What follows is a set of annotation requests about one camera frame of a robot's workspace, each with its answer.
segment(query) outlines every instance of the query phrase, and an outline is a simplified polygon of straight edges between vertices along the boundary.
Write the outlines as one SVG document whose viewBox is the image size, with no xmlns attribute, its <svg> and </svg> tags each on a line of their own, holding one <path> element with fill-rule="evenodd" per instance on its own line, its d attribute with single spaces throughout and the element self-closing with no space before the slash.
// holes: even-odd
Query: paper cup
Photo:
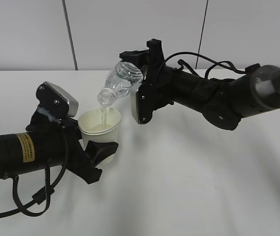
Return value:
<svg viewBox="0 0 280 236">
<path fill-rule="evenodd" d="M 79 117 L 78 125 L 82 133 L 84 149 L 89 140 L 97 143 L 117 142 L 121 121 L 120 112 L 108 107 L 106 113 L 106 124 L 110 127 L 99 131 L 93 131 L 93 129 L 101 125 L 101 107 L 93 108 Z M 114 154 L 103 160 L 100 165 L 109 163 L 113 157 Z"/>
</svg>

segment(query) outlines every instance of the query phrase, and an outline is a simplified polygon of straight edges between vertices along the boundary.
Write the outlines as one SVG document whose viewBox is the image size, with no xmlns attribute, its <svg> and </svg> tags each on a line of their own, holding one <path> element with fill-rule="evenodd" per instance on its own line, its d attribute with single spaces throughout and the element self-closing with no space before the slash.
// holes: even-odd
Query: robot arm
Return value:
<svg viewBox="0 0 280 236">
<path fill-rule="evenodd" d="M 234 130 L 242 118 L 280 108 L 279 67 L 255 64 L 239 71 L 202 56 L 214 66 L 244 74 L 237 80 L 207 79 L 194 71 L 184 72 L 182 63 L 179 69 L 165 64 L 173 56 L 196 54 L 176 53 L 165 60 L 160 40 L 152 39 L 147 46 L 145 51 L 120 54 L 122 60 L 133 63 L 145 75 L 143 82 L 131 89 L 132 115 L 139 124 L 148 123 L 153 111 L 174 102 L 202 113 L 208 122 L 225 130 Z"/>
</svg>

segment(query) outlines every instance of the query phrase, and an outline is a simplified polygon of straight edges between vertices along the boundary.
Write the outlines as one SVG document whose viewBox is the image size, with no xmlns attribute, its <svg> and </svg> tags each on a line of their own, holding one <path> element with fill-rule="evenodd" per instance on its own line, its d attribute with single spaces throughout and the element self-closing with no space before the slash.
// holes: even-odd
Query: plastic water bottle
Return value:
<svg viewBox="0 0 280 236">
<path fill-rule="evenodd" d="M 127 96 L 133 84 L 142 80 L 139 68 L 130 62 L 120 61 L 107 75 L 105 87 L 97 99 L 102 107 L 110 107 L 118 98 Z"/>
</svg>

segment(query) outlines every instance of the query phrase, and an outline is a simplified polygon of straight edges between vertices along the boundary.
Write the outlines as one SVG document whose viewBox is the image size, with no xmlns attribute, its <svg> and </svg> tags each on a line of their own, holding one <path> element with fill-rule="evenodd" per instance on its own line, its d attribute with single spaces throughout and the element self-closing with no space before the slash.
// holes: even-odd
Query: white table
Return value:
<svg viewBox="0 0 280 236">
<path fill-rule="evenodd" d="M 98 106 L 106 74 L 0 72 L 0 134 L 24 131 L 43 81 L 79 101 L 78 118 Z M 226 70 L 213 76 L 238 77 Z M 146 125 L 133 120 L 129 98 L 114 107 L 123 117 L 120 147 L 100 182 L 87 185 L 67 171 L 44 215 L 0 219 L 0 236 L 280 236 L 280 110 L 224 131 L 179 104 L 156 111 Z M 52 169 L 53 178 L 59 170 Z M 26 203 L 44 172 L 20 179 Z M 15 208 L 11 184 L 0 181 L 0 212 Z"/>
</svg>

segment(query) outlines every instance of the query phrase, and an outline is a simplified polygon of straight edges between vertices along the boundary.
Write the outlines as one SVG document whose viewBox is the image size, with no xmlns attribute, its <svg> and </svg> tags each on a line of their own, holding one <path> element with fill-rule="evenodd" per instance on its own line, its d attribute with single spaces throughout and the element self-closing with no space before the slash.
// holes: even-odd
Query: bottle neck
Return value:
<svg viewBox="0 0 280 236">
<path fill-rule="evenodd" d="M 98 102 L 103 107 L 110 107 L 117 100 L 117 98 L 117 93 L 111 88 L 102 88 L 97 96 Z"/>
</svg>

